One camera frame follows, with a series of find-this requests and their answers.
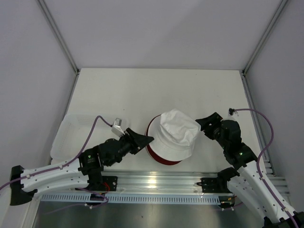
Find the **small white object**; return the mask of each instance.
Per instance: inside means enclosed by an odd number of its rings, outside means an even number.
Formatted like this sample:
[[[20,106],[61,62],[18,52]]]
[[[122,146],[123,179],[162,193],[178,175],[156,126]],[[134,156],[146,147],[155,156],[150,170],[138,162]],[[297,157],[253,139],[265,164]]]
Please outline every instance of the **small white object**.
[[[51,157],[58,162],[74,158],[85,143],[92,128],[95,118],[101,115],[108,123],[113,124],[116,115],[104,115],[102,113],[74,113],[67,114],[63,119],[51,149]],[[129,124],[126,119],[120,118],[121,128],[126,129]],[[104,143],[107,139],[119,139],[112,128],[98,119],[92,136],[85,149]]]
[[[151,149],[168,161],[182,161],[192,155],[200,125],[177,109],[156,117],[148,135],[154,137]]]
[[[118,137],[121,137],[124,135],[124,130],[122,129],[122,120],[119,118],[116,118],[113,126],[112,126],[112,132],[116,134]]]

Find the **silver metal surface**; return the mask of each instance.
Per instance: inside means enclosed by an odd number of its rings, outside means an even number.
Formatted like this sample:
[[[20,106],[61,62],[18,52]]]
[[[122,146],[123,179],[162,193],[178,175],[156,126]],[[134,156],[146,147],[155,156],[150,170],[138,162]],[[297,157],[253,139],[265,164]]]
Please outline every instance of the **silver metal surface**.
[[[44,15],[46,21],[48,22],[58,44],[60,45],[63,53],[65,54],[65,56],[67,57],[71,67],[73,68],[74,72],[77,74],[78,73],[78,68],[76,66],[76,63],[69,51],[69,49],[67,48],[67,44],[65,43],[59,29],[58,29],[58,26],[56,25],[55,23],[55,20],[51,14],[51,12],[49,11],[46,3],[44,0],[36,0],[37,4],[39,5],[41,11],[42,11],[42,14]]]
[[[217,173],[200,172],[136,172],[136,171],[104,171],[104,176],[117,176],[116,193],[120,194],[160,194],[160,195],[201,195],[201,186],[196,185],[203,177],[217,177]],[[268,175],[273,181],[285,179]],[[287,183],[284,188],[279,182],[273,183],[282,195],[289,194]],[[204,193],[204,195],[231,195]]]
[[[244,69],[244,75],[247,74],[248,70],[250,69],[253,61],[256,59],[256,57],[258,56],[258,54],[260,53],[260,51],[263,49],[267,39],[269,38],[270,34],[272,33],[275,25],[277,24],[278,22],[278,19],[280,18],[280,16],[282,15],[282,12],[284,10],[284,8],[286,7],[287,3],[289,2],[290,0],[282,0],[280,5],[278,6],[277,10],[275,11],[275,14],[273,15],[273,17],[271,18],[266,30],[264,31],[261,39],[259,40],[253,54],[251,55],[248,63],[246,64],[245,66],[245,69]]]
[[[41,202],[33,228],[261,228],[263,222],[242,205],[220,211],[212,205],[111,203],[96,209],[71,203]]]

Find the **red bowl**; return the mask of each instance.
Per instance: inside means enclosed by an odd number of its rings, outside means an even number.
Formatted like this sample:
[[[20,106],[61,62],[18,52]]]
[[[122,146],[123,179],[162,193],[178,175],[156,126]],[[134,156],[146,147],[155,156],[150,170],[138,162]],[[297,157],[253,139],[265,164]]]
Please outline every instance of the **red bowl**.
[[[147,131],[146,131],[146,135],[147,135],[147,136],[148,136],[149,127],[150,127],[152,121],[153,121],[156,117],[154,117],[154,118],[151,120],[151,122],[149,123],[149,125],[148,125]],[[161,164],[163,164],[163,165],[176,165],[176,164],[178,164],[178,163],[181,162],[181,161],[175,161],[175,162],[174,162],[174,161],[169,161],[169,160],[163,159],[162,157],[158,156],[158,155],[152,150],[152,148],[151,148],[150,145],[147,145],[147,151],[148,151],[148,153],[151,155],[151,157],[153,157],[154,160],[156,160],[157,162],[159,162],[159,163],[161,163]]]

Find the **vertical metal pole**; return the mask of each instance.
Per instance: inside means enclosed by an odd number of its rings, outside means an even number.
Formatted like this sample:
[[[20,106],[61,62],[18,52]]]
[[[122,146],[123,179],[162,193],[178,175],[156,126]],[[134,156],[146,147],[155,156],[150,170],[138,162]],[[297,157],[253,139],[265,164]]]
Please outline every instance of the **vertical metal pole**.
[[[264,31],[261,39],[259,40],[254,52],[252,53],[249,61],[247,62],[245,69],[243,70],[244,75],[246,76],[249,68],[251,67],[252,63],[254,62],[254,60],[256,59],[256,57],[258,56],[258,54],[261,52],[261,50],[263,49],[266,41],[268,40],[270,34],[272,33],[275,25],[278,22],[278,19],[280,18],[280,16],[282,15],[283,10],[285,9],[286,5],[288,4],[290,0],[282,0],[280,5],[278,6],[278,8],[276,9],[275,14],[273,15],[271,21],[269,22],[266,30]]]
[[[48,25],[50,26],[58,44],[60,45],[63,53],[65,54],[65,56],[67,57],[72,69],[74,70],[74,72],[76,74],[78,74],[78,68],[76,66],[76,63],[69,51],[69,49],[67,48],[67,44],[65,43],[59,29],[58,29],[58,26],[56,25],[55,23],[55,20],[51,14],[51,12],[49,11],[46,3],[44,2],[44,0],[36,0],[38,6],[40,7],[41,9],[41,12],[42,14],[44,15],[46,21],[48,22]]]
[[[248,86],[247,79],[244,75],[242,75],[241,78],[242,78],[242,83],[243,83],[243,87],[244,87],[244,90],[245,90],[245,95],[246,95],[246,98],[247,98],[247,101],[248,101],[249,108],[256,109],[256,106],[253,103],[253,99],[252,99],[252,95],[251,95],[251,92],[250,92],[250,89],[249,89],[249,86]],[[260,120],[258,118],[258,115],[256,113],[251,112],[251,116],[252,116],[252,119],[253,119],[253,124],[254,124],[255,129],[256,129],[257,140],[259,142],[260,149],[262,150],[263,148],[265,148],[267,143],[266,143],[265,135],[264,135],[263,130],[262,130],[261,122],[260,122]],[[271,159],[270,159],[270,149],[269,148],[265,152],[264,159],[269,160],[269,162],[271,164],[271,169],[273,171],[273,175],[275,175],[276,172],[274,170],[273,164],[272,164]]]

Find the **metal frame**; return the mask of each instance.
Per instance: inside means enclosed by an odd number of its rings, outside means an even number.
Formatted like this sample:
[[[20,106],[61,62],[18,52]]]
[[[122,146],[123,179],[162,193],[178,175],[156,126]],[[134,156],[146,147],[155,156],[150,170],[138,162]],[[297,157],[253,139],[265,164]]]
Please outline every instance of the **metal frame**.
[[[42,12],[43,16],[45,17],[50,29],[52,30],[59,46],[61,47],[62,52],[67,57],[67,59],[68,59],[70,65],[71,65],[72,69],[74,70],[74,72],[76,74],[78,74],[79,69],[76,66],[76,63],[75,63],[75,61],[74,61],[74,59],[73,59],[73,57],[72,57],[72,55],[71,55],[71,53],[70,53],[70,51],[67,47],[66,42],[64,41],[64,39],[61,35],[61,32],[58,29],[58,26],[57,26],[57,24],[56,24],[56,22],[55,22],[55,20],[52,16],[51,12],[48,9],[47,4],[45,3],[44,0],[36,0],[36,2],[38,4],[39,8],[41,9],[41,12]]]
[[[256,57],[258,56],[258,54],[261,52],[261,50],[263,49],[265,43],[267,42],[269,36],[271,35],[274,27],[276,26],[280,16],[282,15],[284,9],[286,8],[288,2],[290,2],[290,0],[281,0],[278,8],[275,11],[275,14],[273,15],[273,17],[271,18],[267,28],[265,29],[262,37],[260,38],[254,52],[252,53],[249,61],[247,62],[243,73],[246,76],[248,70],[250,69],[251,65],[253,64],[254,60],[256,59]]]
[[[245,94],[248,100],[248,104],[250,108],[255,108],[252,95],[250,93],[250,89],[247,83],[246,74],[250,67],[252,66],[254,60],[264,47],[267,39],[269,38],[271,32],[273,31],[275,25],[277,24],[278,19],[283,13],[284,8],[288,4],[290,0],[282,0],[273,15],[271,21],[269,22],[266,30],[264,31],[261,39],[259,40],[259,43],[257,44],[255,51],[251,55],[248,63],[246,64],[243,75],[242,75],[242,82],[245,90]],[[64,116],[66,115],[69,104],[71,101],[71,98],[73,96],[73,92],[78,80],[79,76],[79,69],[76,66],[76,63],[63,39],[63,36],[61,35],[61,32],[58,29],[58,26],[55,23],[55,20],[49,11],[45,0],[36,0],[37,4],[39,5],[43,15],[45,16],[46,21],[48,22],[50,29],[52,30],[56,40],[58,41],[58,44],[60,45],[63,53],[66,55],[72,69],[77,74],[75,77],[75,80],[73,82],[73,87],[71,89],[71,93],[68,99],[67,106],[64,111]],[[266,145],[265,136],[262,131],[261,123],[259,121],[259,118],[256,114],[252,114],[254,126],[256,129],[258,141],[261,148],[264,148]],[[271,179],[271,181],[276,181],[278,186],[276,186],[280,193],[284,196],[289,195],[289,191],[287,188],[286,181],[284,178],[276,178],[275,172],[273,170],[273,166],[270,160],[269,151],[266,152],[266,155],[264,157],[265,159],[265,166],[268,171],[268,176]],[[117,186],[117,190],[120,191],[120,194],[126,194],[126,193],[134,193],[134,194],[162,194],[162,195],[168,195],[168,194],[180,194],[181,192],[186,192],[186,194],[198,194],[199,187],[193,185],[193,181],[197,180],[199,181],[199,178],[201,177],[215,177],[215,173],[163,173],[163,172],[129,172],[129,171],[105,171],[107,175],[115,175],[119,177],[119,185]]]

